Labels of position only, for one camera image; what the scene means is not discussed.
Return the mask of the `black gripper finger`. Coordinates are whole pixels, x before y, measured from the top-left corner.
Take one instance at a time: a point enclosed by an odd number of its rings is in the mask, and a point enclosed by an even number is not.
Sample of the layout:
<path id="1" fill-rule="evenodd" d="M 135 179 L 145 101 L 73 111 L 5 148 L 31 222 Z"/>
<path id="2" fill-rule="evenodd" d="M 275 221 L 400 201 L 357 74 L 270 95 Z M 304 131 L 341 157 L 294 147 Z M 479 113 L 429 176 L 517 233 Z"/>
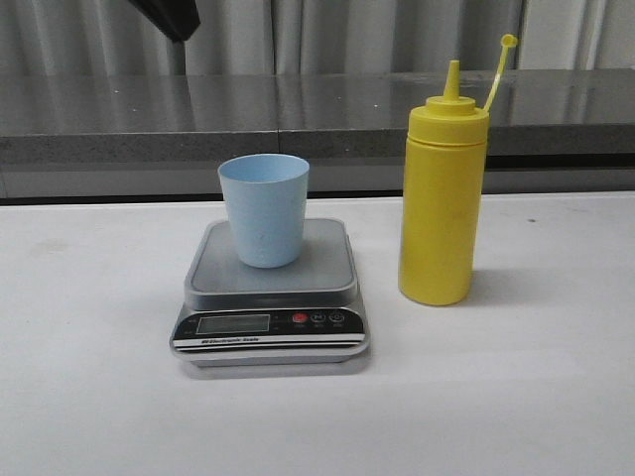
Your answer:
<path id="1" fill-rule="evenodd" d="M 187 41 L 200 25 L 194 0 L 129 0 L 171 41 Z"/>

